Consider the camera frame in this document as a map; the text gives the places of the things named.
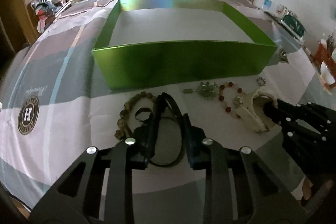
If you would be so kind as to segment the operator hand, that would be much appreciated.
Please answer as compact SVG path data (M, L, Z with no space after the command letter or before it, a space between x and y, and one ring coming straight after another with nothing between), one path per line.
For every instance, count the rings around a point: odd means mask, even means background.
M334 185L333 181L328 180L323 184L323 186L321 186L321 189L328 193L329 190L333 187L333 185ZM304 200L308 200L311 197L312 187L313 187L313 183L307 177L305 177L303 184L302 184L302 192L303 192Z

